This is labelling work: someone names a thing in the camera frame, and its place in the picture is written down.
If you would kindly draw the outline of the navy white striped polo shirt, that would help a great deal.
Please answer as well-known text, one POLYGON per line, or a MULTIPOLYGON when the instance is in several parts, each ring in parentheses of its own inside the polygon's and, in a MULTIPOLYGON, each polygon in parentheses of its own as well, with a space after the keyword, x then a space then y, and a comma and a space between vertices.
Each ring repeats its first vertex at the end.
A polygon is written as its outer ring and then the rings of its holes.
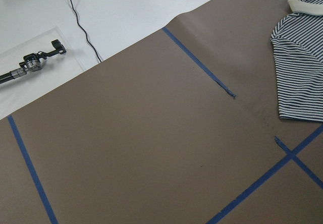
POLYGON ((322 0, 288 0, 271 34, 281 119, 322 122, 322 0))

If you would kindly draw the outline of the brown paper table cover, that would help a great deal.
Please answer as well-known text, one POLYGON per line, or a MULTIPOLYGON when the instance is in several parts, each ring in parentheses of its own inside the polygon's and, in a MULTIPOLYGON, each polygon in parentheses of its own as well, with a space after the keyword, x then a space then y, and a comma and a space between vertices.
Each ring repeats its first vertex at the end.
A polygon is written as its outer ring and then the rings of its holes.
POLYGON ((281 120, 288 0, 211 0, 1 120, 1 223, 322 223, 322 124, 281 120))

